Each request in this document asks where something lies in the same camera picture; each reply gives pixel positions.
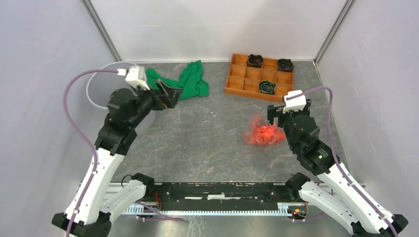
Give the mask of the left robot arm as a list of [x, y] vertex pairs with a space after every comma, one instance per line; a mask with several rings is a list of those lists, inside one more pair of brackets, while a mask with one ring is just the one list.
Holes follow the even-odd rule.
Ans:
[[181, 88], [166, 85], [160, 79], [157, 89], [141, 87], [137, 80], [132, 89], [115, 90], [108, 102], [108, 114], [95, 143], [87, 144], [93, 157], [77, 194], [65, 212], [53, 216], [52, 224], [66, 236], [106, 237], [112, 223], [137, 200], [155, 196], [154, 180], [145, 175], [133, 177], [110, 199], [104, 200], [110, 181], [137, 137], [136, 127], [154, 111], [172, 109]]

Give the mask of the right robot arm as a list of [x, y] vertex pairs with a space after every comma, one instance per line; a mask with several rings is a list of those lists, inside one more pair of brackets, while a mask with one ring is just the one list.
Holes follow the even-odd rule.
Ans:
[[331, 148], [319, 139], [320, 129], [310, 116], [311, 100], [299, 111], [285, 105], [267, 107], [270, 124], [278, 119], [289, 148], [300, 165], [328, 185], [337, 197], [324, 192], [315, 182], [297, 173], [286, 182], [291, 201], [302, 199], [342, 225], [353, 237], [396, 237], [408, 225], [402, 214], [393, 214], [376, 202], [353, 178]]

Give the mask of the red plastic trash bag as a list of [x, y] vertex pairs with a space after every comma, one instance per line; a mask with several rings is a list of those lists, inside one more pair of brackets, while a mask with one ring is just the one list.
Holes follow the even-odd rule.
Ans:
[[284, 132], [276, 123], [262, 121], [260, 113], [254, 113], [243, 133], [243, 139], [249, 145], [275, 145], [285, 140]]

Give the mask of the grey plastic trash bin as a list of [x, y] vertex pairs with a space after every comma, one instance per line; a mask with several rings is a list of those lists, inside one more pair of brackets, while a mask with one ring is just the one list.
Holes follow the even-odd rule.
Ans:
[[[127, 61], [113, 62], [103, 66], [103, 70], [117, 70], [117, 69], [129, 69], [131, 66], [137, 66], [137, 64]], [[118, 76], [111, 73], [94, 73], [88, 80], [86, 86], [86, 95], [91, 103], [98, 109], [105, 110], [108, 113], [107, 103], [110, 100], [111, 94], [121, 88], [130, 89], [134, 95], [136, 93], [125, 81], [125, 76]], [[148, 129], [156, 118], [156, 111], [151, 111], [146, 118], [136, 127], [135, 131], [137, 134], [144, 132]]]

